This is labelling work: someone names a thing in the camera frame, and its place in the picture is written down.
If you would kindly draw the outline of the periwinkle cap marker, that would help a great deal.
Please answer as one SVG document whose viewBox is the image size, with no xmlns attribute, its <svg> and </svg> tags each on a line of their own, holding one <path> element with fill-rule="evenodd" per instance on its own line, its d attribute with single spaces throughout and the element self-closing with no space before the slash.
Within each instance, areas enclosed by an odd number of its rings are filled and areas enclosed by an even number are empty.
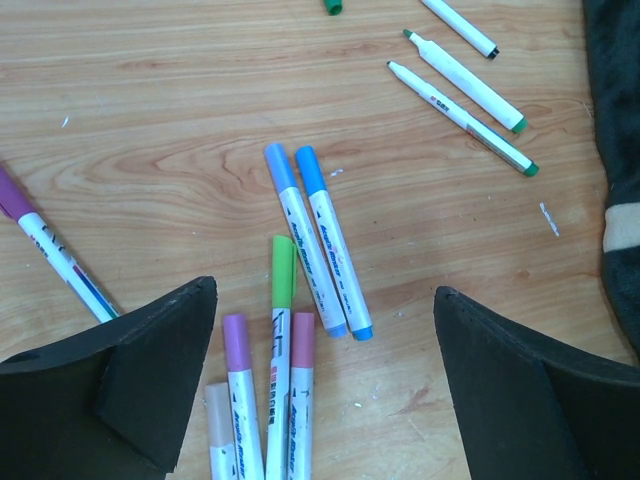
<svg viewBox="0 0 640 480">
<path fill-rule="evenodd" d="M 345 336 L 345 314 L 284 146 L 268 145 L 265 158 L 322 324 L 330 337 Z"/>
</svg>

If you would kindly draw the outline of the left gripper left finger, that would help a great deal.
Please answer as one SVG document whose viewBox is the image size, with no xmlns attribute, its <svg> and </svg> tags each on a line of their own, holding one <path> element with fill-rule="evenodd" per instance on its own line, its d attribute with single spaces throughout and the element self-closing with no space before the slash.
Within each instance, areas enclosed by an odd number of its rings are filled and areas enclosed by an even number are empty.
<svg viewBox="0 0 640 480">
<path fill-rule="evenodd" d="M 217 306 L 202 276 L 1 364 L 5 479 L 163 479 L 175 469 Z"/>
</svg>

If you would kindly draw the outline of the sky blue cap marker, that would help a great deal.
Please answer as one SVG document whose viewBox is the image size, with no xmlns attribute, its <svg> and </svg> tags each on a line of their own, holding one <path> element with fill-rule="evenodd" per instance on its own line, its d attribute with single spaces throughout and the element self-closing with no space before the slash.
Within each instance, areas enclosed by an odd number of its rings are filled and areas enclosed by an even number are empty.
<svg viewBox="0 0 640 480">
<path fill-rule="evenodd" d="M 315 150 L 301 147 L 295 160 L 352 335 L 357 341 L 370 340 L 373 322 Z"/>
</svg>

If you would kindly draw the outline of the black cap marker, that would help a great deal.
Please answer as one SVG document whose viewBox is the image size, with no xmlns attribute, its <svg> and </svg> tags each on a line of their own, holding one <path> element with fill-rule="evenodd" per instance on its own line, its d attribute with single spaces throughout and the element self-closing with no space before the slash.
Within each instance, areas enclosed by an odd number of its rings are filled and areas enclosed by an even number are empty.
<svg viewBox="0 0 640 480">
<path fill-rule="evenodd" d="M 448 3 L 443 0 L 422 0 L 422 3 L 483 57 L 492 60 L 499 55 L 497 44 Z"/>
</svg>

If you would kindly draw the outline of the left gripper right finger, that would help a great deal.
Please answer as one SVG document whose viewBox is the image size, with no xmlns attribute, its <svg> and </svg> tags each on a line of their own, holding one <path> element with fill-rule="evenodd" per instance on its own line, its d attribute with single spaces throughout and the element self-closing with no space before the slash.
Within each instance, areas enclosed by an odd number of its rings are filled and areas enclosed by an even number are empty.
<svg viewBox="0 0 640 480">
<path fill-rule="evenodd" d="M 636 479 L 639 370 L 448 287 L 434 321 L 474 479 Z"/>
</svg>

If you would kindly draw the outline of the dark green rainbow marker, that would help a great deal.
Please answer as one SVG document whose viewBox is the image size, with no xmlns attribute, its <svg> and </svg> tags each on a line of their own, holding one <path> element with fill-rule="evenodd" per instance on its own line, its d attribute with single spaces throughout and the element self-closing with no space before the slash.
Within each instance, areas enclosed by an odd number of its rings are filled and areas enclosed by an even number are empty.
<svg viewBox="0 0 640 480">
<path fill-rule="evenodd" d="M 388 61 L 387 67 L 402 83 L 408 86 L 419 97 L 511 167 L 527 177 L 533 177 L 539 172 L 539 167 L 532 160 L 484 123 L 442 94 L 433 85 L 424 81 L 414 72 L 397 62 Z"/>
</svg>

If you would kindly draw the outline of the dark green pen cap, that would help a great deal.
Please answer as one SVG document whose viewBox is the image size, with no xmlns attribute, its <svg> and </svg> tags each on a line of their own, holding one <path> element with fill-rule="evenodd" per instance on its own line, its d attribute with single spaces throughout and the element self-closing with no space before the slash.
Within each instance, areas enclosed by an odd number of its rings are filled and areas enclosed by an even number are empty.
<svg viewBox="0 0 640 480">
<path fill-rule="evenodd" d="M 330 16 L 336 16 L 342 12 L 342 0 L 322 0 L 322 3 L 326 9 L 327 14 Z"/>
</svg>

